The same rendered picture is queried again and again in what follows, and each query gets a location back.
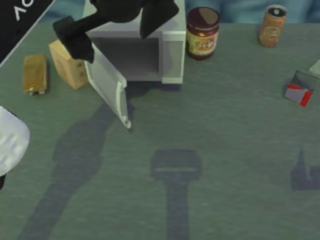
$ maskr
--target yellow label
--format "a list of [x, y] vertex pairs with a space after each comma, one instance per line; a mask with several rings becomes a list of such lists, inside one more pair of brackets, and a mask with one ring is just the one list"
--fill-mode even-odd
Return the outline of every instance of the yellow label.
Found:
[[190, 53], [197, 56], [205, 56], [211, 54], [215, 50], [218, 32], [211, 36], [196, 36], [187, 30], [186, 40], [189, 44]]

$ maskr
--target gray-green surface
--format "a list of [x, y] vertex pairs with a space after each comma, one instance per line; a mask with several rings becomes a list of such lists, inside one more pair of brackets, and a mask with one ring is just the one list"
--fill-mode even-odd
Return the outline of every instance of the gray-green surface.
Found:
[[[56, 37], [39, 25], [0, 69], [0, 104], [31, 131], [0, 192], [0, 239], [187, 240], [166, 236], [167, 188], [151, 176], [164, 149], [201, 158], [188, 185], [190, 240], [319, 239], [320, 189], [293, 191], [290, 179], [300, 148], [308, 166], [320, 163], [319, 88], [307, 107], [282, 96], [320, 58], [319, 27], [288, 24], [264, 48], [257, 26], [222, 24], [210, 61], [186, 59], [180, 91], [128, 87], [128, 132], [89, 85], [74, 91], [58, 77], [48, 49]], [[23, 94], [23, 57], [42, 52], [50, 92]]]

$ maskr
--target background wall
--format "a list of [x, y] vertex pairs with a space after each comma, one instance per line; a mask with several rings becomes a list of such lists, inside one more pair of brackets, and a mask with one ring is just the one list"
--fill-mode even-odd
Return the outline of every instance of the background wall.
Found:
[[[66, 16], [82, 17], [85, 0], [55, 0], [42, 19], [53, 22]], [[287, 8], [287, 23], [319, 23], [320, 0], [185, 0], [186, 11], [195, 7], [211, 7], [219, 11], [224, 23], [260, 23], [271, 4]]]

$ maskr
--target soda can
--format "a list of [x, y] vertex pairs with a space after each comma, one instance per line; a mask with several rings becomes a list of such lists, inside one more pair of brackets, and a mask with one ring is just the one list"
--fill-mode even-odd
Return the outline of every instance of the soda can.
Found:
[[270, 5], [267, 7], [258, 38], [262, 46], [273, 48], [278, 44], [286, 17], [287, 10], [284, 6]]

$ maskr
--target can top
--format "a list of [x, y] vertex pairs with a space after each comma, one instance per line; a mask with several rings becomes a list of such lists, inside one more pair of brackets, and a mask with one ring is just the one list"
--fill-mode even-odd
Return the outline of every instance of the can top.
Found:
[[187, 22], [201, 29], [214, 28], [219, 21], [219, 13], [210, 7], [196, 7], [187, 15]]
[[283, 18], [287, 15], [287, 9], [281, 5], [270, 5], [267, 8], [267, 13], [274, 18]]

